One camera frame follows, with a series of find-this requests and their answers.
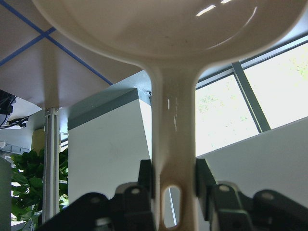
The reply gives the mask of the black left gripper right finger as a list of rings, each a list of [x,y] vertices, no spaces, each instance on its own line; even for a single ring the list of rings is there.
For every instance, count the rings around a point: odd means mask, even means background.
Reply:
[[[195,165],[196,195],[204,220],[209,220],[209,194],[211,187],[217,182],[205,159],[196,159]]]

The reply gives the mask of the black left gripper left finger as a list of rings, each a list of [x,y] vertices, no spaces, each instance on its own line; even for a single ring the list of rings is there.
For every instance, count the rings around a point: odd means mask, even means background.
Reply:
[[[154,199],[154,173],[150,159],[140,161],[138,184],[145,187],[149,192],[150,197]]]

